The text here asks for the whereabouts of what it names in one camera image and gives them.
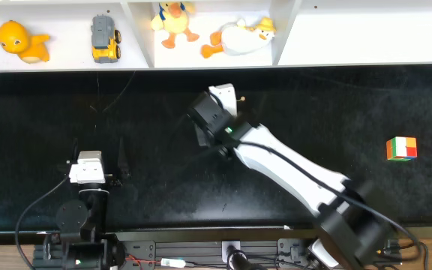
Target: white plush duck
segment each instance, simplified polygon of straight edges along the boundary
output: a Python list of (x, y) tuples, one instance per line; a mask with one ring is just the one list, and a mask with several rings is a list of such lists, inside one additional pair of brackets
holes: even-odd
[(247, 27), (246, 22), (240, 19), (237, 23), (228, 23), (221, 31), (211, 34), (211, 45), (204, 45), (201, 54), (209, 58), (215, 53), (225, 52), (230, 56), (239, 56), (254, 52), (271, 43), (276, 29), (273, 21), (268, 17), (262, 18), (254, 28)]

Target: yellow toy duck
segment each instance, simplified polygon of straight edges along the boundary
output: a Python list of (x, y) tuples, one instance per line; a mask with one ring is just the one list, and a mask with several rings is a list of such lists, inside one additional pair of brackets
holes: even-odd
[(160, 12), (151, 22), (153, 30), (158, 31), (164, 28), (168, 31), (169, 38), (162, 42), (163, 46), (168, 49), (174, 48), (177, 34), (185, 33), (187, 41), (197, 41), (200, 36), (192, 33), (189, 28), (189, 13), (194, 13), (195, 8), (190, 2), (165, 1), (159, 3)]
[(12, 20), (5, 22), (0, 28), (0, 44), (3, 50), (17, 54), (28, 64), (50, 60), (50, 54), (44, 46), (44, 41), (49, 39), (47, 34), (30, 35), (24, 26)]
[(221, 31), (212, 33), (212, 46), (202, 46), (201, 54), (208, 59), (213, 54), (222, 52), (229, 56), (252, 53), (270, 44), (275, 32), (273, 21), (268, 17), (262, 18), (255, 27), (247, 27), (246, 22), (240, 19), (237, 23), (228, 23)]

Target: blue vest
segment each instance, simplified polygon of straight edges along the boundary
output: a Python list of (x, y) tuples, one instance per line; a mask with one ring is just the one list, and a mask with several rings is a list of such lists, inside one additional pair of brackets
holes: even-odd
[[(183, 5), (183, 2), (181, 2), (181, 10), (182, 11), (186, 10), (186, 7)], [(161, 17), (161, 20), (166, 19), (166, 17), (163, 15), (163, 11), (164, 11), (163, 7), (161, 7), (161, 4), (159, 4), (159, 17)]]

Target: puzzle cube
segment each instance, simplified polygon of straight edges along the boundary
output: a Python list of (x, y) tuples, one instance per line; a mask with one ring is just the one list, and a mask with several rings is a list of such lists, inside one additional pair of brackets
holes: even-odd
[(416, 138), (394, 137), (386, 142), (389, 161), (409, 161), (418, 156)]

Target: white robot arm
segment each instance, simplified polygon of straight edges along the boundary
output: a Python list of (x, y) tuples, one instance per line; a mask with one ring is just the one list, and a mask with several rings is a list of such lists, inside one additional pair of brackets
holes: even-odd
[[(340, 264), (345, 269), (363, 269), (371, 264), (376, 252), (394, 232), (387, 223), (338, 199), (308, 175), (387, 213), (388, 207), (383, 205), (380, 193), (370, 183), (355, 183), (339, 172), (316, 165), (285, 146), (268, 128), (249, 124), (244, 115), (237, 112), (233, 85), (209, 87), (209, 92), (201, 94), (191, 105), (188, 115), (196, 125), (200, 145), (227, 147), (225, 150), (234, 153), (244, 165), (268, 176), (307, 208), (315, 217), (319, 236), (310, 251), (326, 267), (332, 269)], [(297, 164), (299, 169), (268, 149), (245, 143), (274, 150)]]

